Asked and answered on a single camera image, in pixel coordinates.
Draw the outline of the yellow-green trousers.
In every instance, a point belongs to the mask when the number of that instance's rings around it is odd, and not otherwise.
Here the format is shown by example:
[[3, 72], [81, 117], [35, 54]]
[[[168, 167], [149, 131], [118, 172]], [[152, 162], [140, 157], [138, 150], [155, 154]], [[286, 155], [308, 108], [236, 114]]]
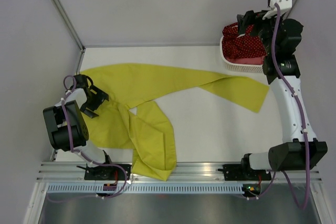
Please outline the yellow-green trousers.
[[109, 100], [98, 107], [97, 117], [85, 116], [91, 141], [97, 147], [132, 149], [135, 174], [167, 180], [176, 168], [173, 126], [156, 99], [194, 87], [259, 112], [268, 86], [242, 76], [123, 63], [83, 71]]

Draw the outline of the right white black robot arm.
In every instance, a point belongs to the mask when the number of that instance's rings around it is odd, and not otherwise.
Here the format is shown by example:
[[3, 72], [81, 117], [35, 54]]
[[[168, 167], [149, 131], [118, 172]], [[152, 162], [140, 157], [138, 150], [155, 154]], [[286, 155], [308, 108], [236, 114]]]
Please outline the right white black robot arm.
[[254, 178], [259, 170], [312, 170], [328, 151], [326, 142], [318, 141], [312, 129], [301, 94], [294, 53], [302, 40], [303, 25], [277, 15], [263, 18], [265, 13], [250, 10], [237, 15], [238, 33], [259, 37], [267, 53], [262, 71], [278, 105], [282, 144], [267, 152], [245, 154], [242, 160], [246, 163], [239, 167], [245, 179]]

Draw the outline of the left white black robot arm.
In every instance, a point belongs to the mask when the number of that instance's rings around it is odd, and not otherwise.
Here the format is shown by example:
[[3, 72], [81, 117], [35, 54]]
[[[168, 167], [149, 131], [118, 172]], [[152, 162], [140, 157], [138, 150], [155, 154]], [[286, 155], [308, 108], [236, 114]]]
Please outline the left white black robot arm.
[[43, 110], [50, 144], [55, 150], [76, 154], [87, 163], [87, 167], [97, 167], [97, 175], [108, 180], [114, 176], [114, 166], [109, 155], [90, 140], [83, 115], [97, 118], [95, 111], [104, 101], [109, 101], [109, 96], [87, 75], [68, 75], [63, 84], [68, 78], [73, 84], [66, 87], [65, 96]]

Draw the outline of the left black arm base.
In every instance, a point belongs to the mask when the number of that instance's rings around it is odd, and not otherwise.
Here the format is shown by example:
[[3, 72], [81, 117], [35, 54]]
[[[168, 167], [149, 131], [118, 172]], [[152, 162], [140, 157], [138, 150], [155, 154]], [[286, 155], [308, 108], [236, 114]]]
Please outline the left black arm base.
[[131, 174], [131, 165], [130, 164], [118, 164], [121, 166], [124, 170], [118, 168], [118, 167], [103, 167], [103, 166], [96, 166], [96, 167], [83, 167], [83, 166], [77, 166], [77, 168], [83, 169], [85, 171], [84, 180], [129, 180], [130, 174]]

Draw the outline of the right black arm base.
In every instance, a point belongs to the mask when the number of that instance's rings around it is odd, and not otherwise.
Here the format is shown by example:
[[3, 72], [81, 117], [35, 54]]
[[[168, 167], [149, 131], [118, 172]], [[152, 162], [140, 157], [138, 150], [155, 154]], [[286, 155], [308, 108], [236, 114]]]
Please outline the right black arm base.
[[224, 164], [217, 171], [224, 175], [225, 181], [271, 181], [271, 174], [266, 170], [254, 170], [241, 164]]

